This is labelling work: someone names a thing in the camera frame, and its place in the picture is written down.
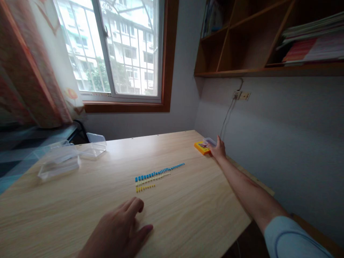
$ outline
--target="clear plastic box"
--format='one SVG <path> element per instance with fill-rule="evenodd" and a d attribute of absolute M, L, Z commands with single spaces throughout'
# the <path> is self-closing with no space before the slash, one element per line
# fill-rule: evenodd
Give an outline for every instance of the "clear plastic box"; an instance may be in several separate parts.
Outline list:
<path fill-rule="evenodd" d="M 34 151 L 35 156 L 40 159 L 40 163 L 56 163 L 60 164 L 70 158 L 79 155 L 73 143 L 67 140 L 50 144 Z"/>
<path fill-rule="evenodd" d="M 207 146 L 210 144 L 212 147 L 216 147 L 216 145 L 217 145 L 217 143 L 211 138 L 204 138 L 203 144 L 205 144 Z"/>
<path fill-rule="evenodd" d="M 89 144 L 80 147 L 80 157 L 85 159 L 97 159 L 106 151 L 105 137 L 99 134 L 87 133 Z"/>
<path fill-rule="evenodd" d="M 59 164 L 54 162 L 45 163 L 41 166 L 38 177 L 40 177 L 42 180 L 46 180 L 50 177 L 78 169 L 79 166 L 79 156 L 75 156 Z"/>

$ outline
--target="row of resistors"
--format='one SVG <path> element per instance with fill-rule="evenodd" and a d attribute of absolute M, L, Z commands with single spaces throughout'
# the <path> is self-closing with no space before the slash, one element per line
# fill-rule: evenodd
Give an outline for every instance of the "row of resistors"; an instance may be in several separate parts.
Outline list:
<path fill-rule="evenodd" d="M 152 182 L 153 180 L 158 180 L 162 177 L 165 177 L 167 175 L 170 175 L 170 171 L 175 170 L 181 166 L 185 165 L 185 163 L 181 163 L 179 165 L 176 165 L 171 168 L 164 168 L 160 170 L 159 172 L 153 172 L 151 174 L 145 175 L 145 176 L 139 176 L 135 178 L 135 185 L 136 185 L 136 192 L 143 191 L 147 188 L 155 187 L 155 185 L 150 185 L 150 186 L 142 186 L 143 184 L 146 184 L 148 182 Z"/>

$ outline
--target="curtain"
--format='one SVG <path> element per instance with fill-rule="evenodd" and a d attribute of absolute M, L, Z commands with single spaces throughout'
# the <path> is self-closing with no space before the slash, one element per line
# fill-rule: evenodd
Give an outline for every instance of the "curtain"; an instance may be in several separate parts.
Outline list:
<path fill-rule="evenodd" d="M 55 128 L 85 114 L 53 0 L 0 0 L 0 66 L 1 120 Z"/>

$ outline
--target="hand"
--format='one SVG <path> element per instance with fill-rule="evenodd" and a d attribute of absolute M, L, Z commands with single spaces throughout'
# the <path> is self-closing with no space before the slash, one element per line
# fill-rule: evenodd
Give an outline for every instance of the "hand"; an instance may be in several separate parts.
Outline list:
<path fill-rule="evenodd" d="M 220 136 L 218 136 L 218 143 L 216 147 L 212 147 L 210 144 L 208 144 L 208 148 L 217 161 L 220 158 L 226 158 L 225 144 L 223 141 L 221 141 Z"/>
<path fill-rule="evenodd" d="M 105 214 L 78 258 L 134 257 L 153 229 L 153 225 L 146 225 L 135 231 L 135 216 L 142 212 L 143 205 L 141 199 L 134 197 Z"/>

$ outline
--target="wooden window frame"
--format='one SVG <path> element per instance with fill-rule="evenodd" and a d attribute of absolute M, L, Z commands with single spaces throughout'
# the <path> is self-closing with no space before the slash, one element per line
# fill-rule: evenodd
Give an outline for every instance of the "wooden window frame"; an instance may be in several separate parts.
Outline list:
<path fill-rule="evenodd" d="M 83 101 L 86 113 L 169 112 L 179 0 L 165 0 L 161 103 Z"/>

